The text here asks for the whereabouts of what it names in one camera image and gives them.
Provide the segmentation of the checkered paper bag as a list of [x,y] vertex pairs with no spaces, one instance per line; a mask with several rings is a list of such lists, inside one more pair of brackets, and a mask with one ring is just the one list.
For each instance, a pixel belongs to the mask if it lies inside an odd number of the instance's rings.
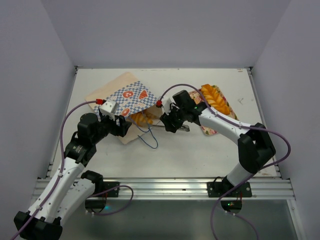
[[[115,114],[117,116],[122,115],[127,121],[132,122],[127,134],[118,138],[124,145],[140,138],[145,133],[149,133],[148,127],[152,127],[151,124],[138,126],[130,118],[130,115],[141,112],[146,116],[146,112],[150,112],[160,116],[162,113],[160,109],[156,108],[158,97],[131,72],[121,74],[116,79],[85,96],[87,102],[96,99],[115,101],[118,103]],[[160,123],[160,120],[152,119],[152,121],[153,124]]]

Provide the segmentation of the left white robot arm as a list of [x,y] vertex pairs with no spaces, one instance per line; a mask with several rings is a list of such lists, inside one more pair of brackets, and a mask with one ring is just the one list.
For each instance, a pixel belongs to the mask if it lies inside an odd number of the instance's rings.
[[70,216],[89,196],[104,191],[103,176],[84,171],[96,145],[108,134],[124,137],[131,126],[123,116],[81,116],[77,131],[62,151],[61,163],[42,194],[26,212],[14,217],[17,234],[26,240],[58,240]]

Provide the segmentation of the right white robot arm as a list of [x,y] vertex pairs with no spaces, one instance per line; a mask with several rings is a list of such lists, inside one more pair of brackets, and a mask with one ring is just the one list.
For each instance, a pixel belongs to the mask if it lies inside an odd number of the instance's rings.
[[213,189],[235,196],[241,183],[254,176],[276,154],[272,140],[263,124],[250,125],[232,119],[202,101],[196,103],[185,90],[173,98],[162,97],[156,106],[163,110],[160,117],[167,132],[175,133],[184,122],[214,129],[237,145],[238,164]]

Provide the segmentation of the metal tongs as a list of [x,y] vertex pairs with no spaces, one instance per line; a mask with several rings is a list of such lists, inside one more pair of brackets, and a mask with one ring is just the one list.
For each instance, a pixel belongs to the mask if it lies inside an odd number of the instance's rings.
[[166,113],[163,113],[161,116],[158,116],[151,112],[146,112],[145,115],[149,119],[160,120],[160,122],[162,123],[162,125],[159,125],[158,123],[152,124],[151,126],[153,128],[161,128],[171,133],[176,133],[177,131],[190,132],[190,127],[188,125],[183,124],[181,121],[171,122],[170,117]]

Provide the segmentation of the twisted orange bread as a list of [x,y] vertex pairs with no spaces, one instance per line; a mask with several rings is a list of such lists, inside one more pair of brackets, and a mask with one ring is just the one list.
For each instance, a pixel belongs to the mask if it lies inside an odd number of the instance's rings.
[[215,86],[205,84],[201,86],[200,91],[211,107],[215,108],[217,111],[224,115],[230,114],[230,109],[227,106],[226,101],[223,99],[220,92]]

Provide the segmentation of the small orange bread roll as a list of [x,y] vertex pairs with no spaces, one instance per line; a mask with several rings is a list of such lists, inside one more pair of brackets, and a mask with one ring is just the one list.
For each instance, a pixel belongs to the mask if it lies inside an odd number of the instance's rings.
[[137,112],[130,115],[130,118],[139,126],[146,127],[147,125],[152,125],[153,120],[145,116],[142,112]]

